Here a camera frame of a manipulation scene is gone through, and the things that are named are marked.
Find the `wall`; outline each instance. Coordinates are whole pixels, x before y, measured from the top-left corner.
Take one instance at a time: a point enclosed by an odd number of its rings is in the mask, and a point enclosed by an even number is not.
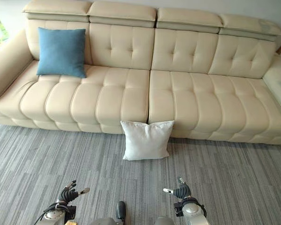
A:
[[[0,19],[13,36],[24,27],[22,8],[30,0],[0,0]],[[207,10],[215,13],[248,15],[268,19],[281,27],[281,0],[109,0],[149,5]],[[281,37],[277,39],[277,48]]]

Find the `cable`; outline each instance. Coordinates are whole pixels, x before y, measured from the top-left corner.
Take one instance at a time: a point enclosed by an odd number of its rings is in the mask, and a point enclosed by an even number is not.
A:
[[[69,208],[68,208],[64,203],[57,203],[57,202],[56,202],[56,203],[51,204],[47,209],[44,210],[43,214],[36,220],[36,222],[34,223],[34,225],[36,225],[37,222],[38,222],[39,220],[41,220],[41,219],[43,218],[43,216],[44,216],[47,212],[49,212],[49,211],[51,211],[51,210],[54,210],[54,209],[60,209],[60,210],[66,211],[67,213],[70,214],[70,217],[71,217],[71,218],[73,217],[71,211],[69,210]]]

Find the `sofa headrest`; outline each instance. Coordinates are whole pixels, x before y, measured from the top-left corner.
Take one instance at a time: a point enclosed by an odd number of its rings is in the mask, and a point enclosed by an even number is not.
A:
[[[218,33],[222,22],[217,14],[183,8],[159,8],[157,28]]]
[[[28,19],[88,22],[88,1],[73,0],[32,0],[23,12]]]
[[[281,29],[273,22],[243,15],[221,14],[219,34],[275,41]]]
[[[90,7],[90,22],[153,28],[156,9],[135,4],[96,1]]]

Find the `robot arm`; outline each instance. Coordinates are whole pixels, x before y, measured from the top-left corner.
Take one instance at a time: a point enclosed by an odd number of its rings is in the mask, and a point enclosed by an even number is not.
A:
[[[37,219],[34,225],[63,225],[68,220],[74,219],[76,206],[68,206],[69,202],[89,192],[88,187],[77,192],[74,189],[75,186],[75,180],[66,185],[58,196],[57,201],[44,210],[43,214]]]
[[[189,186],[181,177],[178,177],[178,181],[180,183],[178,189],[163,189],[164,192],[182,199],[174,204],[176,216],[184,217],[186,225],[210,225],[206,219],[207,212],[204,205],[192,197]]]

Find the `sofa armrest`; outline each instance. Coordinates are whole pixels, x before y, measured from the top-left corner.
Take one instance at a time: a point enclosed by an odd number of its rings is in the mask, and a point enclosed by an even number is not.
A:
[[[0,96],[32,59],[25,30],[0,47]]]
[[[274,55],[273,62],[263,76],[263,80],[281,105],[281,57],[279,55]]]

